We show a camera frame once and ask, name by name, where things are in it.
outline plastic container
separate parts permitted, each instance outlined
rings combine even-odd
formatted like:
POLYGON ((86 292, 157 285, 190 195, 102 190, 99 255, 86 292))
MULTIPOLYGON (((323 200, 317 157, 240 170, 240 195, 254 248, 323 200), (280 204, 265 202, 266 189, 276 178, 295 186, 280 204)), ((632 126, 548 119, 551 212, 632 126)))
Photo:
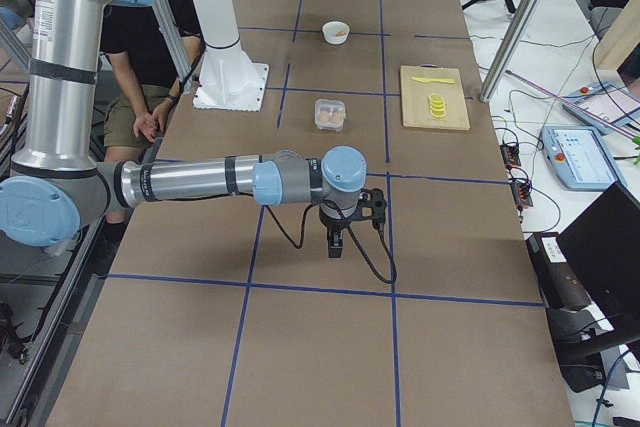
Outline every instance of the plastic container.
POLYGON ((340 132, 344 127, 346 108, 339 100, 316 100, 316 127, 320 130, 335 130, 340 132))
POLYGON ((344 22, 332 20, 322 26, 324 40, 332 45, 344 44, 349 37, 349 26, 344 22))

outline wooden cutting board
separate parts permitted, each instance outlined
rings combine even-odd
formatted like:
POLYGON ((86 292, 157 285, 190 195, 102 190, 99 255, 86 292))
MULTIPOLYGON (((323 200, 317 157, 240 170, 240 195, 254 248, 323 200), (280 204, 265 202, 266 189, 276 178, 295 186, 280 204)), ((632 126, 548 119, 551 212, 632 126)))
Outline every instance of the wooden cutting board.
POLYGON ((400 67, 402 125, 423 129, 469 130, 469 116, 458 69, 400 67), (453 84, 417 82, 411 77, 454 79, 453 84), (429 95, 440 94, 445 99, 446 117, 435 118, 429 112, 429 95))

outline shorts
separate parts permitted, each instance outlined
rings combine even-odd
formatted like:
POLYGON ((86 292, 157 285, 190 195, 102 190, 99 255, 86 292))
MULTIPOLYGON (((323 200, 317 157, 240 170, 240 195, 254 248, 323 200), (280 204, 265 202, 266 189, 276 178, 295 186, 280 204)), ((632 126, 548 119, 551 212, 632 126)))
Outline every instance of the shorts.
MULTIPOLYGON (((168 87, 158 85, 143 85, 142 93, 150 112, 162 102, 169 94, 168 87)), ((105 147, 135 147, 147 149, 153 144, 144 135, 136 137, 133 133, 133 123, 136 115, 129 99, 124 94, 115 99, 107 109, 107 117, 104 121, 104 146, 105 147)))

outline clear container with food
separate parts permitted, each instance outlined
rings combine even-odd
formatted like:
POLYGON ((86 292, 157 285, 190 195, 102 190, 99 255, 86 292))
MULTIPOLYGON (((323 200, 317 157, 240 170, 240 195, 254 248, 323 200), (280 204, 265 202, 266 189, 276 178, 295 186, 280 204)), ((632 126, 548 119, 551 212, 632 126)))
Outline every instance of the clear container with food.
POLYGON ((344 127, 346 108, 339 100, 316 100, 316 126, 320 130, 335 130, 337 132, 344 127))

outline computer monitor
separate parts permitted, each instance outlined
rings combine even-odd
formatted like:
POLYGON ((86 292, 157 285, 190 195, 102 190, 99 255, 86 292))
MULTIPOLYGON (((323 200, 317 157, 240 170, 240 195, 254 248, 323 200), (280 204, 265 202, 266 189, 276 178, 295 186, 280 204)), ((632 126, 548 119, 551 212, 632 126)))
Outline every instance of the computer monitor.
POLYGON ((640 202, 619 182, 604 191, 557 238, 591 299, 614 330, 556 346, 561 362, 618 345, 640 353, 640 202))

